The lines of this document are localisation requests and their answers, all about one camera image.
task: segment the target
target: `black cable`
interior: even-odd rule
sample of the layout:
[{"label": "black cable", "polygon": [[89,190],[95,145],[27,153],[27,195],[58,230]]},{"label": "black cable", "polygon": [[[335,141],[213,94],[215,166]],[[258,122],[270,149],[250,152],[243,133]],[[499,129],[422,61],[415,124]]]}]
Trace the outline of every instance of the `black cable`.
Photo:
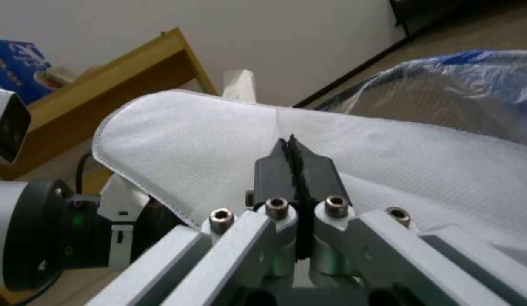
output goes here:
[{"label": "black cable", "polygon": [[78,194],[82,193],[82,176],[84,175],[84,165],[90,156],[92,156],[91,149],[82,155],[82,157],[80,157],[78,166],[76,167],[75,192]]},{"label": "black cable", "polygon": [[48,289],[50,289],[51,286],[53,286],[53,284],[59,279],[59,277],[61,276],[61,272],[59,272],[57,274],[56,277],[54,277],[51,281],[49,281],[44,287],[42,287],[42,289],[38,290],[38,292],[36,292],[35,294],[33,294],[32,296],[24,299],[24,300],[21,300],[19,302],[16,302],[13,304],[13,306],[22,306],[22,305],[26,305],[26,304],[29,304],[30,302],[36,300],[37,298],[39,298],[41,295],[44,294],[44,292],[48,291]]}]

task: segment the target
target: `camera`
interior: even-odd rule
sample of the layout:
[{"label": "camera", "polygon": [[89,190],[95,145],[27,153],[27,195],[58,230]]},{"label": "camera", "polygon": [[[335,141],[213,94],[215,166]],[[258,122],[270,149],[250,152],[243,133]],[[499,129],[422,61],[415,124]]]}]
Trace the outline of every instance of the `camera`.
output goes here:
[{"label": "camera", "polygon": [[0,163],[14,163],[26,139],[31,114],[20,96],[0,89]]}]

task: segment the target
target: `metal cylinder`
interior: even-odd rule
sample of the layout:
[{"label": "metal cylinder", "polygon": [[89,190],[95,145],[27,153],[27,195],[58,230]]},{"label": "metal cylinder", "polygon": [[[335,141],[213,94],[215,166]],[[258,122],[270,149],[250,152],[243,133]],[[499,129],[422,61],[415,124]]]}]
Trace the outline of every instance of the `metal cylinder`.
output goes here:
[{"label": "metal cylinder", "polygon": [[265,214],[274,220],[288,216],[288,201],[283,198],[271,198],[265,202]]},{"label": "metal cylinder", "polygon": [[216,234],[224,234],[233,225],[234,216],[229,209],[221,208],[213,211],[208,220],[211,225],[211,231]]},{"label": "metal cylinder", "polygon": [[411,224],[411,215],[407,213],[405,209],[402,209],[400,207],[388,207],[386,209],[386,212],[392,216],[396,221],[398,221],[401,225],[403,225],[406,228],[409,228],[409,225]]},{"label": "metal cylinder", "polygon": [[348,214],[347,200],[341,196],[328,196],[324,203],[326,214],[332,218],[343,218]]}]

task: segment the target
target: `metal linkage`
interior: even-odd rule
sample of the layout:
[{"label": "metal linkage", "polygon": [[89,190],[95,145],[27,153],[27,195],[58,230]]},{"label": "metal linkage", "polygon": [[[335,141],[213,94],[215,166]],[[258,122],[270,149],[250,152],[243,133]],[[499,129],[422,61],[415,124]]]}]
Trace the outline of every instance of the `metal linkage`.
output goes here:
[{"label": "metal linkage", "polygon": [[162,305],[228,304],[242,287],[259,285],[279,248],[275,223],[245,211]]},{"label": "metal linkage", "polygon": [[[348,264],[339,273],[355,271],[371,287],[401,288],[423,304],[507,304],[384,211],[360,217],[351,211],[335,218],[320,203],[314,213],[314,236],[339,252],[343,265]],[[313,260],[311,264],[322,268]]]},{"label": "metal linkage", "polygon": [[510,304],[527,305],[527,267],[457,225],[421,238]]},{"label": "metal linkage", "polygon": [[157,305],[210,248],[208,236],[178,225],[88,305]]},{"label": "metal linkage", "polygon": [[265,207],[259,207],[258,213],[270,217],[276,226],[276,242],[280,247],[268,276],[281,277],[291,273],[296,263],[296,237],[298,214],[285,199],[267,200]]}]

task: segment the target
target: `black baseboard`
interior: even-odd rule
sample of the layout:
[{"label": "black baseboard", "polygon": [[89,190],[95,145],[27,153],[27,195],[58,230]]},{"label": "black baseboard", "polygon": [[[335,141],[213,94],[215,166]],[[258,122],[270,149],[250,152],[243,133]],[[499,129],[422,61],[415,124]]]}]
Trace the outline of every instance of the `black baseboard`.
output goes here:
[{"label": "black baseboard", "polygon": [[302,107],[305,107],[305,106],[309,105],[310,103],[314,102],[314,100],[316,100],[316,99],[322,97],[323,95],[329,93],[335,87],[337,87],[340,84],[342,84],[345,81],[347,81],[349,78],[351,78],[351,77],[359,74],[360,72],[364,71],[365,69],[370,67],[372,64],[374,64],[378,60],[384,58],[388,54],[391,54],[395,50],[398,50],[399,48],[401,48],[402,46],[406,45],[407,43],[410,43],[411,41],[413,41],[417,37],[419,37],[421,35],[424,35],[428,31],[431,31],[437,25],[440,25],[440,23],[442,23],[444,20],[447,20],[452,15],[456,14],[456,12],[458,12],[458,10],[461,9],[461,7],[462,6],[457,6],[452,11],[450,11],[450,12],[444,14],[443,16],[437,18],[436,20],[434,20],[431,23],[429,23],[428,25],[424,26],[422,29],[419,29],[415,33],[411,33],[411,31],[409,30],[409,28],[408,28],[406,23],[399,23],[398,26],[402,26],[404,31],[405,31],[405,38],[404,39],[398,41],[397,43],[394,43],[392,46],[388,47],[386,50],[384,50],[384,51],[380,52],[379,54],[373,56],[372,58],[370,58],[369,60],[367,60],[366,62],[361,64],[360,66],[358,66],[358,67],[354,68],[353,70],[347,72],[345,75],[341,76],[340,78],[338,78],[335,81],[331,82],[330,84],[326,85],[324,88],[320,89],[319,91],[316,91],[315,93],[313,93],[312,95],[310,95],[306,99],[303,99],[301,102],[295,104],[292,107],[294,107],[294,108],[302,108]]}]

